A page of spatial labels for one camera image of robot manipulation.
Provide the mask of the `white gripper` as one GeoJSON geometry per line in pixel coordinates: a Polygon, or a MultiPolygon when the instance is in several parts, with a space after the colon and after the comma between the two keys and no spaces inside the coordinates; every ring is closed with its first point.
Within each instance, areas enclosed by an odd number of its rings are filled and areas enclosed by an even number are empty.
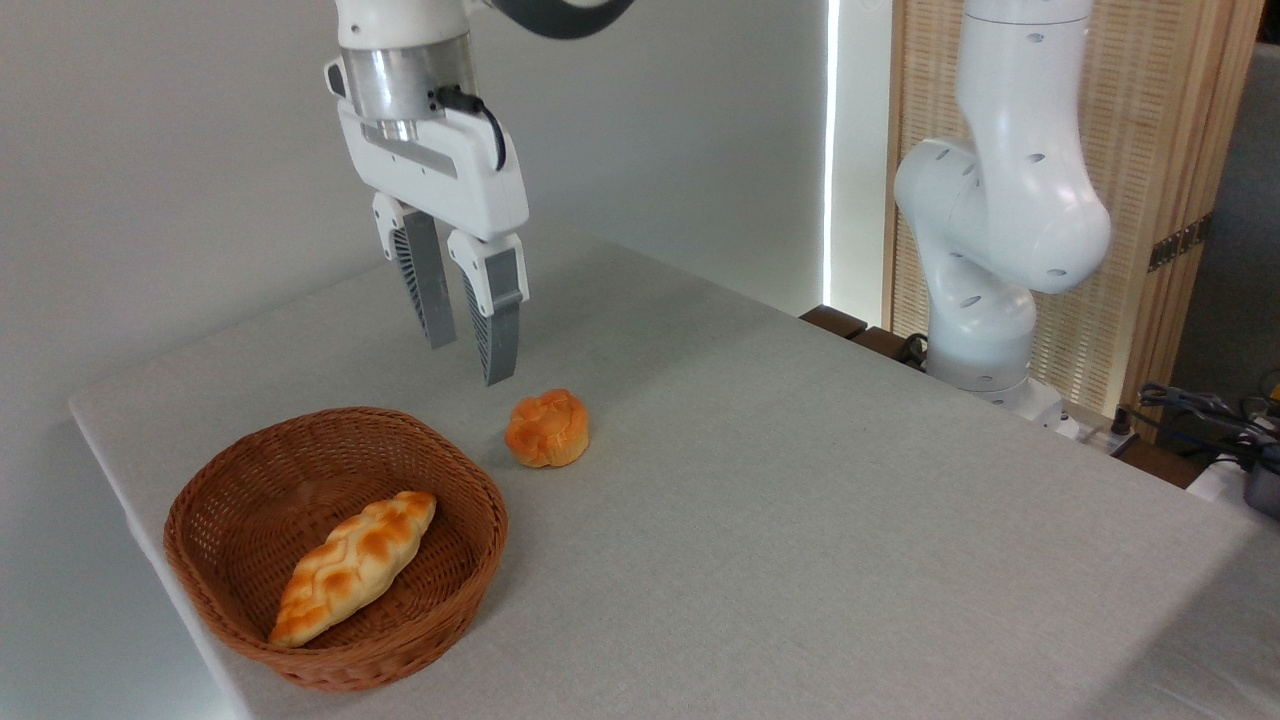
{"type": "Polygon", "coordinates": [[[485,117],[444,111],[419,120],[417,138],[399,141],[362,123],[346,100],[337,111],[356,172],[383,192],[372,197],[381,249],[399,269],[430,346],[456,341],[436,218],[463,231],[452,231],[447,246],[463,273],[485,384],[512,377],[520,305],[529,299],[524,247],[512,232],[530,218],[515,141],[503,133],[506,163],[498,170],[485,117]]]}

